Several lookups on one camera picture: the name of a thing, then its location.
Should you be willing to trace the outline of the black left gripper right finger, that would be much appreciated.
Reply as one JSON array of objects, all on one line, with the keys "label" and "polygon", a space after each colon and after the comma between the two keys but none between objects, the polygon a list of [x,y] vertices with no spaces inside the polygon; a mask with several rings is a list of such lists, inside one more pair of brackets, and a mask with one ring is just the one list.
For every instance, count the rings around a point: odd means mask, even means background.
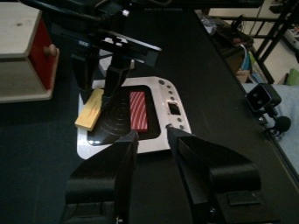
[{"label": "black left gripper right finger", "polygon": [[181,129],[165,128],[193,224],[278,224],[254,163]]}]

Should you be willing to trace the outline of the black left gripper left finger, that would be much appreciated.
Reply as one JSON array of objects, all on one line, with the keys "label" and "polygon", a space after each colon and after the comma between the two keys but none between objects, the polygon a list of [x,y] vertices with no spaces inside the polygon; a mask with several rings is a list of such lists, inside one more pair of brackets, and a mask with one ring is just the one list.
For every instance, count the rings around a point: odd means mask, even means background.
[{"label": "black left gripper left finger", "polygon": [[128,224],[137,133],[130,131],[69,176],[59,224]]}]

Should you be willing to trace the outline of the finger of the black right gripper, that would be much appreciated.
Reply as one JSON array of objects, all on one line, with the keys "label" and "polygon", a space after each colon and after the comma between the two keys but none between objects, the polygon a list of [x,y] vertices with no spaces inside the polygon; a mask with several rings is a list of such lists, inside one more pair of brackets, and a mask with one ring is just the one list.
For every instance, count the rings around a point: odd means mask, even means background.
[{"label": "finger of the black right gripper", "polygon": [[98,56],[94,52],[74,52],[70,55],[70,64],[78,90],[83,94],[90,93],[93,71],[98,64]]},{"label": "finger of the black right gripper", "polygon": [[130,70],[130,59],[124,56],[113,56],[106,68],[106,78],[102,98],[109,101],[114,92],[121,87]]}]

